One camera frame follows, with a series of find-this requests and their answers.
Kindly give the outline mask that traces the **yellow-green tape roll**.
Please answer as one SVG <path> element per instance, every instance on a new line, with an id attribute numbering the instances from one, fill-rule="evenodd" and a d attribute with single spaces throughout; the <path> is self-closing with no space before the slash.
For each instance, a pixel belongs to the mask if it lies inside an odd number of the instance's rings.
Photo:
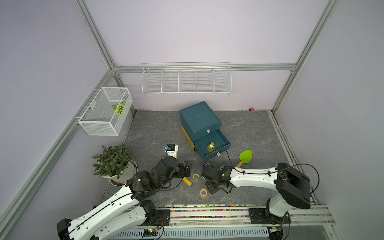
<path id="1" fill-rule="evenodd" d="M 216 150 L 215 143 L 214 143 L 214 142 L 211 142 L 211 143 L 207 146 L 207 151 L 208 151 L 209 153 L 213 153 L 215 150 Z"/>
<path id="2" fill-rule="evenodd" d="M 193 180 L 195 183 L 199 182 L 200 179 L 201 179 L 201 176 L 200 176 L 199 173 L 193 173 L 193 174 L 192 174 L 192 180 Z"/>

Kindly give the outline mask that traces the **teal drawer cabinet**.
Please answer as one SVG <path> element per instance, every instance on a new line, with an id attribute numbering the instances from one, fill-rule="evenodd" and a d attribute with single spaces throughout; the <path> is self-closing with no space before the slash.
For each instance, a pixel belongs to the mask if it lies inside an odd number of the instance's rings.
<path id="1" fill-rule="evenodd" d="M 200 102 L 179 111 L 182 131 L 192 149 L 205 161 L 217 156 L 221 151 L 229 150 L 231 143 L 221 132 L 222 120 L 205 102 Z M 216 150 L 207 151 L 214 142 Z"/>

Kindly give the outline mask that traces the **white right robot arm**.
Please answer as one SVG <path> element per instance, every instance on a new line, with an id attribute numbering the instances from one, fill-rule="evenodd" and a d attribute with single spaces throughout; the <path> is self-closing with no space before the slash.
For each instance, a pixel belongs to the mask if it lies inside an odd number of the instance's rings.
<path id="1" fill-rule="evenodd" d="M 282 218 L 291 209 L 311 208 L 310 179 L 293 166 L 278 163 L 269 169 L 242 169 L 224 166 L 216 169 L 210 164 L 203 165 L 202 178 L 210 194 L 223 190 L 227 194 L 233 188 L 257 187 L 274 190 L 277 194 L 266 204 L 266 216 Z"/>

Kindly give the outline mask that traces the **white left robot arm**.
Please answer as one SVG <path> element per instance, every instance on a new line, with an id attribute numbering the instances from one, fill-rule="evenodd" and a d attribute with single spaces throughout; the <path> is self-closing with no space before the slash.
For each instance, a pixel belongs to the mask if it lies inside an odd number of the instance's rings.
<path id="1" fill-rule="evenodd" d="M 57 223 L 61 240 L 108 240 L 128 227 L 153 224 L 158 211 L 149 197 L 165 191 L 172 179 L 191 175 L 190 161 L 166 156 L 150 171 L 136 173 L 112 197 L 83 216 Z"/>

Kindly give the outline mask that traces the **orange tape roll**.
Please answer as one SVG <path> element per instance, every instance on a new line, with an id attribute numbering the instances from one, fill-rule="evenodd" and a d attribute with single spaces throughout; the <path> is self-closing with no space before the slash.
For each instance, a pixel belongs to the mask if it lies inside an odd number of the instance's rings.
<path id="1" fill-rule="evenodd" d="M 207 188 L 201 188 L 199 191 L 199 196 L 202 199 L 206 199 L 209 196 L 209 190 Z"/>

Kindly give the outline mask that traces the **blue toy rake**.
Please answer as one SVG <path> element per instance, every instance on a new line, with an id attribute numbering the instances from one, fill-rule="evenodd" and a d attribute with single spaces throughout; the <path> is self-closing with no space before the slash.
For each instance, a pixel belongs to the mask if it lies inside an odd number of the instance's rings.
<path id="1" fill-rule="evenodd" d="M 192 183 L 189 179 L 187 179 L 186 177 L 183 178 L 183 182 L 184 182 L 187 186 L 189 186 L 189 187 L 191 187 L 191 186 L 193 185 L 193 183 Z"/>

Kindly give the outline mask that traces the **green toy shovel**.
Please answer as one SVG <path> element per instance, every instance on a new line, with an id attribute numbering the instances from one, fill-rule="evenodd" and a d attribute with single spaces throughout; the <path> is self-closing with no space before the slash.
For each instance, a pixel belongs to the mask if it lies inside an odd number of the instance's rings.
<path id="1" fill-rule="evenodd" d="M 240 162 L 236 165 L 236 167 L 240 168 L 243 164 L 248 164 L 252 160 L 252 157 L 252 150 L 243 151 L 239 156 Z"/>

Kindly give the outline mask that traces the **white plant pot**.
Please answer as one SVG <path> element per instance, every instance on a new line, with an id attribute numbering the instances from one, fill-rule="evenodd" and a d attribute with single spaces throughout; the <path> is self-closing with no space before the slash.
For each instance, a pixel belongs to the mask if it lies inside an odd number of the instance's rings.
<path id="1" fill-rule="evenodd" d="M 119 174 L 119 176 L 102 176 L 108 179 L 113 186 L 124 186 L 138 172 L 138 165 L 135 161 L 130 161 L 126 168 Z"/>

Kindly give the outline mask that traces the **green potted plant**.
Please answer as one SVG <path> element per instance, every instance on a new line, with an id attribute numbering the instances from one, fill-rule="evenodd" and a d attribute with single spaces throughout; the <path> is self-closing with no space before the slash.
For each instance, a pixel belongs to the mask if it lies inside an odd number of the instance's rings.
<path id="1" fill-rule="evenodd" d="M 102 148 L 103 153 L 93 157 L 97 161 L 93 164 L 94 175 L 120 179 L 124 170 L 133 164 L 132 152 L 125 144 Z"/>

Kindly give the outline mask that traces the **green toy in basket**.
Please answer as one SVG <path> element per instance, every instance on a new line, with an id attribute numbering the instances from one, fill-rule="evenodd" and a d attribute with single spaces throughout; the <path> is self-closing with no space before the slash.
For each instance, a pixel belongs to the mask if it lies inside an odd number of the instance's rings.
<path id="1" fill-rule="evenodd" d="M 120 116 L 125 108 L 126 101 L 122 101 L 118 105 L 112 106 L 112 108 L 115 110 L 116 115 Z"/>

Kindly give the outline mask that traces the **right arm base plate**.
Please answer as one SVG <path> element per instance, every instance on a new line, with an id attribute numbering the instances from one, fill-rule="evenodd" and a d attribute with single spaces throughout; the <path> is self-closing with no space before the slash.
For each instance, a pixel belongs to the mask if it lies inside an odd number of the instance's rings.
<path id="1" fill-rule="evenodd" d="M 292 222 L 288 212 L 283 217 L 277 217 L 267 213 L 265 208 L 250 208 L 249 216 L 252 225 L 284 225 Z"/>

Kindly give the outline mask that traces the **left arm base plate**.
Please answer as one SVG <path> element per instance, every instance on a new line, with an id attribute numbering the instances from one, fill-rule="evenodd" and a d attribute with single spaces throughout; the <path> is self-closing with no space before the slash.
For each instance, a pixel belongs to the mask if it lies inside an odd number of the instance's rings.
<path id="1" fill-rule="evenodd" d="M 140 203 L 145 211 L 145 221 L 141 226 L 168 226 L 171 220 L 171 211 L 168 209 L 157 209 L 150 200 L 145 200 Z"/>

